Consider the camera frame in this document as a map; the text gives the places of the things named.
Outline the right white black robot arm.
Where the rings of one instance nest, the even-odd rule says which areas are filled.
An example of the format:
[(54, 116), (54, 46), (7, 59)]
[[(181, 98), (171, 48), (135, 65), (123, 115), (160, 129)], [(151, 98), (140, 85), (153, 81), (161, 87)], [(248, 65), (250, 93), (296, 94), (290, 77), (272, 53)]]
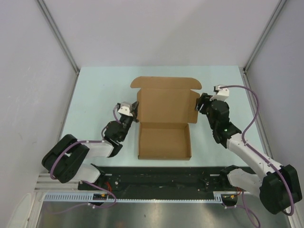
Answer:
[(293, 209), (294, 204), (302, 200), (296, 169), (262, 155), (244, 140), (242, 131), (230, 121), (228, 104), (218, 95), (203, 93), (195, 109), (207, 116), (215, 142), (240, 157), (254, 172), (247, 173), (235, 165), (227, 167), (219, 178), (223, 190), (240, 187), (258, 197), (272, 214)]

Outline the brown cardboard box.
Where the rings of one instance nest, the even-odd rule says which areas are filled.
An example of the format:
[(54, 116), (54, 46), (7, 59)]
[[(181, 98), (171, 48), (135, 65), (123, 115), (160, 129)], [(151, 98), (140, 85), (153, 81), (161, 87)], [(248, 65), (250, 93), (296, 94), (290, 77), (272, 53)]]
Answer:
[(189, 160), (190, 126), (196, 124), (196, 101), (201, 83), (192, 77), (140, 76), (137, 88), (139, 138), (142, 160)]

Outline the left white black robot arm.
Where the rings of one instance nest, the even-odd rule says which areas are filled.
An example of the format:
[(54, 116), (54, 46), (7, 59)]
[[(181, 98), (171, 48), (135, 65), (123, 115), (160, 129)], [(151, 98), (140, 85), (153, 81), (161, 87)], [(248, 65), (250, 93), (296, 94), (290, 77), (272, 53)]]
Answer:
[(114, 120), (101, 131), (100, 140), (78, 140), (65, 135), (42, 159), (42, 166), (51, 179), (61, 183), (71, 180), (85, 181), (95, 190), (105, 184), (103, 171), (94, 164), (86, 164), (90, 158), (112, 158), (122, 149), (132, 123), (137, 123), (139, 102), (117, 103), (113, 109)]

